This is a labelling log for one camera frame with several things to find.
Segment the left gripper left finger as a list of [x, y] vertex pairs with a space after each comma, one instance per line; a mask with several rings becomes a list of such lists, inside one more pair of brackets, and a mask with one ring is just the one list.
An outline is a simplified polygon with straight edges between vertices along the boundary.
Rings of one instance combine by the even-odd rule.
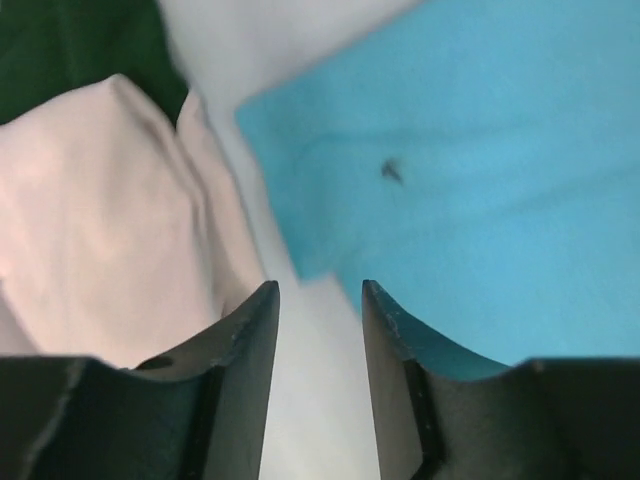
[[280, 290], [134, 369], [87, 356], [1, 360], [5, 479], [255, 479]]

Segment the light blue t shirt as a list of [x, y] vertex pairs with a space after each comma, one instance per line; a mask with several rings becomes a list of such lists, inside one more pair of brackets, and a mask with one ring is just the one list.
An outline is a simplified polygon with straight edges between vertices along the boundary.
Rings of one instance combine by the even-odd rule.
[[504, 364], [639, 352], [639, 5], [427, 1], [236, 113], [298, 275]]

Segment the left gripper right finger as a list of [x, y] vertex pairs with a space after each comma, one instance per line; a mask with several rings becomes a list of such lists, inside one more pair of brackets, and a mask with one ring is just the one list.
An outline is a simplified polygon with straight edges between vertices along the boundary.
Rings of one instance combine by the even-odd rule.
[[451, 341], [377, 282], [362, 327], [385, 479], [635, 479], [639, 362], [508, 367]]

